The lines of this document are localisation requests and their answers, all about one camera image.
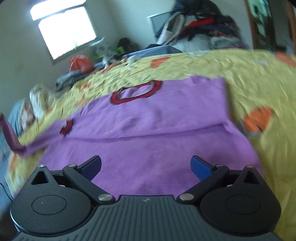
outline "window frame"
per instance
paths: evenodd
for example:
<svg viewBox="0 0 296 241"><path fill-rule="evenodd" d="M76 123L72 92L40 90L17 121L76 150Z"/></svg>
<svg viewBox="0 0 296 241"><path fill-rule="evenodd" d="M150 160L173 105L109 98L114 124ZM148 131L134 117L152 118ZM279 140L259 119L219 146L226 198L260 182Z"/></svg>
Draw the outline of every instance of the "window frame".
<svg viewBox="0 0 296 241"><path fill-rule="evenodd" d="M52 55L51 55L51 53L50 53L50 51L49 51L49 49L48 49L48 47L47 47L47 45L46 45L46 42L45 42L45 40L44 40L44 38L43 38L43 36L42 36L42 33L41 33L41 31L40 31L39 23L41 22L41 20L43 20L43 19L45 19L45 18L48 18L48 17L50 17L50 16L53 16L53 15L56 15L56 14L59 14L59 13L64 13L64 12L66 12L67 10L71 10L71 9L75 9L75 8L79 8L79 7L84 7L84 8L85 8L85 11L86 11L86 13L87 13L87 16L89 17L89 21L90 21L90 23L91 23L91 25L92 25L92 27L93 27L93 29L94 29L94 32L95 32L95 34L96 34L96 38L95 38L94 40L91 40L91 41L89 41L89 42L87 42L87 43L85 43L85 44L82 44L82 45L76 47L75 49L70 50L69 52L63 54L62 56L60 56L60 57L58 57L58 58L56 58L56 59L53 59L53 57L52 57ZM33 19L32 19L32 21L33 21L34 25L38 28L39 34L40 34L40 36L41 36L41 38L42 38L43 45L44 45L44 47L45 47L45 49L46 49L46 51L47 51L47 53L48 53L48 55L49 55L49 58L50 58L50 60L51 60L51 62L52 62L52 65L55 65L56 63L60 62L61 60L65 59L65 58L68 58L69 56L73 55L74 53L76 53L76 52L78 52L78 51L80 51L80 50L82 50L82 49L84 49L85 47L88 47L90 43L92 43L92 42L96 42L96 41L98 41L98 40L101 39L100 36L99 36L99 34L98 34L98 31L97 31L97 29L96 29L96 26L95 26L93 20L92 20L91 17L90 17L90 14L89 14L89 11L88 11L88 8L87 8L87 1L84 2L83 4L76 5L76 6L69 7L69 8L65 8L65 9L63 9L63 10L60 10L60 11L54 12L54 13L52 13L52 14L46 15L46 16L44 16L44 17L42 17L42 18L39 18L39 19L36 19L36 20L33 20Z"/></svg>

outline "blue gripper pad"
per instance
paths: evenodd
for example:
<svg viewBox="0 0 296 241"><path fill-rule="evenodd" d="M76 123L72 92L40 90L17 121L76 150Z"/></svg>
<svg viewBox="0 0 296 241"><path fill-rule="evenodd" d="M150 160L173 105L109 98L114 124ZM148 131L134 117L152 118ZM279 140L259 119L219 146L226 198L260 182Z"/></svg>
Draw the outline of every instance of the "blue gripper pad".
<svg viewBox="0 0 296 241"><path fill-rule="evenodd" d="M198 177L199 180L204 180L210 176L216 168L207 163L205 160L199 156L193 156L191 158L190 167L192 172Z"/></svg>

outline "yellow bedsheet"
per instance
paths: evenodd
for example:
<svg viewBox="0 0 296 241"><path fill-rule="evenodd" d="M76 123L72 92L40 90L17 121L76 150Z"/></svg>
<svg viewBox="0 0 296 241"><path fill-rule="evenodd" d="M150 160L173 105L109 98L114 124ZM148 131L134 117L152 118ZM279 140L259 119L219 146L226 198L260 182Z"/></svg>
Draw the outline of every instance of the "yellow bedsheet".
<svg viewBox="0 0 296 241"><path fill-rule="evenodd" d="M249 137L249 140L262 162L264 178L282 207L276 233L283 240L295 241L296 68L266 51L216 50L195 55L168 55L169 58L155 60L163 57L141 59L132 68L122 64L109 72L96 73L78 82L63 99L57 100L48 115L20 138L21 143L30 143L56 119L67 118L89 101L123 86L134 86L150 80L183 79L196 74L222 76L228 84L234 122L245 118L254 108L262 111L261 107L268 107L274 111L268 123L258 127L263 132ZM9 176L14 190L22 187L38 165L41 155L42 152L29 158L11 157Z"/></svg>

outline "window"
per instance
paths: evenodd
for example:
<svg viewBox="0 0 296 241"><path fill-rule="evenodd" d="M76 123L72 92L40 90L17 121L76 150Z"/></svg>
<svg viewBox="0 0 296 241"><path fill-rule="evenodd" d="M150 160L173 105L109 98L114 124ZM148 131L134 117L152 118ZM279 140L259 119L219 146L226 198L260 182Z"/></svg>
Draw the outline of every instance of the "window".
<svg viewBox="0 0 296 241"><path fill-rule="evenodd" d="M32 7L32 19L54 60L96 38L85 1L47 0Z"/></svg>

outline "red bag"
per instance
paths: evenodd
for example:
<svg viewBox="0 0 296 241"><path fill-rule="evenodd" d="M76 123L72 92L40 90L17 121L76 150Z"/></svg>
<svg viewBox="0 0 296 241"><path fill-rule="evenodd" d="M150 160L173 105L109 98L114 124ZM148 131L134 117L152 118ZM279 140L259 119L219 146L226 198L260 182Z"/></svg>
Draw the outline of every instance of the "red bag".
<svg viewBox="0 0 296 241"><path fill-rule="evenodd" d="M77 55L76 57L73 57L69 64L71 64L69 72L73 70L81 70L82 73L87 74L94 70L93 64L84 55Z"/></svg>

